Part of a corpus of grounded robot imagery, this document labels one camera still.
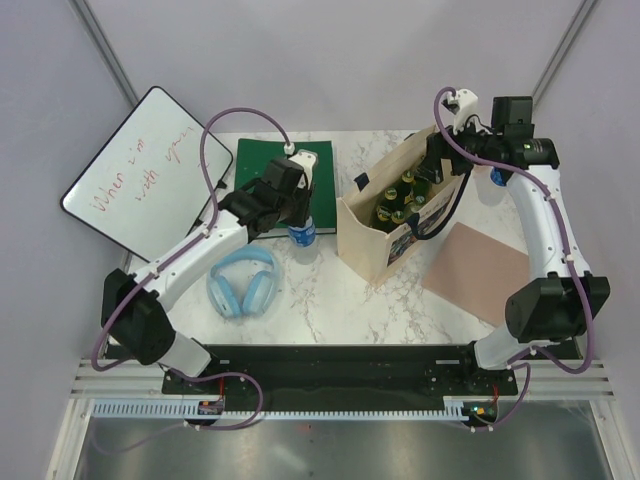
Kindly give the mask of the beige canvas tote bag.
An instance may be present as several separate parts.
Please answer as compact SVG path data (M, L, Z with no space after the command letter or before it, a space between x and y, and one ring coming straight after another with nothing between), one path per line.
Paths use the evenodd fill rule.
M427 159L427 138L436 132L432 126L409 136L337 199L338 255L371 285L384 283L422 238L442 230L470 178L453 175L451 161L443 159L441 183L431 181L425 193L400 186Z

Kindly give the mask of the Pocari Sweat water bottle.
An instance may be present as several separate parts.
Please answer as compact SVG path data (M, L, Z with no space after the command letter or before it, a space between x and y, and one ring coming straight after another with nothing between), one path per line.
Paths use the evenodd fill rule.
M490 180L498 187L505 187L506 181L499 169L493 168L490 173Z

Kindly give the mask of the green Perrier bottle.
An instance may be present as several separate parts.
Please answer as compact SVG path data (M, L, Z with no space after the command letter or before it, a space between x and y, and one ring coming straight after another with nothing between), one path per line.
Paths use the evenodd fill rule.
M379 205L374 214L374 222L372 226L376 230L380 230L385 233L390 233L395 229L395 225L392 221L393 210L385 206Z

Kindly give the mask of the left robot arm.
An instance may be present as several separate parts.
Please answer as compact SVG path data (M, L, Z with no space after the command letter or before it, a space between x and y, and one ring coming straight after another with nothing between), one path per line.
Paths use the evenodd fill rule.
M212 219L160 258L132 274L109 273L102 296L102 332L95 350L113 337L142 365L157 363L184 373L198 393L219 382L208 351L177 332L168 313L191 285L227 255L277 224L301 227L310 216L315 153L301 150L270 161L259 178L227 194Z

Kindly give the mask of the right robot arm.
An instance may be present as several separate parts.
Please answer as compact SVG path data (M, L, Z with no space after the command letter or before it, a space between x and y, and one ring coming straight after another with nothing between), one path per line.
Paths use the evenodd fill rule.
M552 140L538 138L529 96L493 100L491 124L474 122L477 96L444 87L433 104L437 130L427 138L422 168L442 180L442 162L454 175L490 168L490 180L505 189L516 206L529 256L530 280L505 305L505 324L473 345L474 359L458 368L467 392L483 392L494 371L541 354L561 370L578 375L594 359L596 315L610 295L606 277L597 276L582 255L561 192L560 162Z

